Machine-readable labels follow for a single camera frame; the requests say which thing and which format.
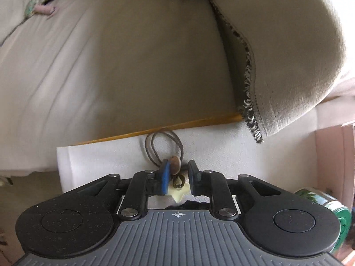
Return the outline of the grey sofa cover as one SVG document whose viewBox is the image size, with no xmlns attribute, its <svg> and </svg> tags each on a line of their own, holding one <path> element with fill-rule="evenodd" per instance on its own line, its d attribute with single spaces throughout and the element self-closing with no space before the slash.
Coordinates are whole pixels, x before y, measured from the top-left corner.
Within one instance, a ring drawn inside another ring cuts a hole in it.
<svg viewBox="0 0 355 266">
<path fill-rule="evenodd" d="M 341 78 L 339 0 L 1 0 L 1 174 L 56 149 L 243 115 L 263 141 Z"/>
</svg>

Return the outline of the pink open box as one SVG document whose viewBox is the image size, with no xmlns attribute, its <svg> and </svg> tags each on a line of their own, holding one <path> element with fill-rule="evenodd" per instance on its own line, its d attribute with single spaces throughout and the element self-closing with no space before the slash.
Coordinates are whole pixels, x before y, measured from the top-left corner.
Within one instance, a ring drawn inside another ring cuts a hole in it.
<svg viewBox="0 0 355 266">
<path fill-rule="evenodd" d="M 318 164 L 317 187 L 348 208 L 354 199 L 354 124 L 315 132 Z"/>
</svg>

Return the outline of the small pink green doll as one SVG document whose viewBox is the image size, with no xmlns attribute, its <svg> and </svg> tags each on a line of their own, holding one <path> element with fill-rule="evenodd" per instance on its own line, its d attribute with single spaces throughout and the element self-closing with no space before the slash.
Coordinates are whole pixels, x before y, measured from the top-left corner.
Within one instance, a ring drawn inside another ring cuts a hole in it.
<svg viewBox="0 0 355 266">
<path fill-rule="evenodd" d="M 56 12 L 57 8 L 43 4 L 40 0 L 30 0 L 25 8 L 25 17 L 30 18 L 34 14 L 50 16 Z"/>
</svg>

